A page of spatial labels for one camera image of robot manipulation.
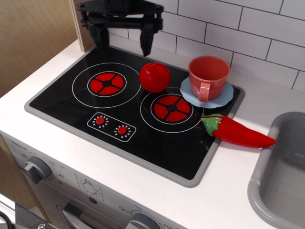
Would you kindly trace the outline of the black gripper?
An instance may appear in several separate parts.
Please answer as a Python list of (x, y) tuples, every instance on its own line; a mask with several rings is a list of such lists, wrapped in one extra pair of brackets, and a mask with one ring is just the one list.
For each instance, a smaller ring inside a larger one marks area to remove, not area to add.
[(144, 57), (151, 53), (154, 31), (163, 29), (163, 6), (146, 0), (89, 0), (78, 3), (76, 9), (102, 54), (109, 48), (108, 28), (140, 29)]

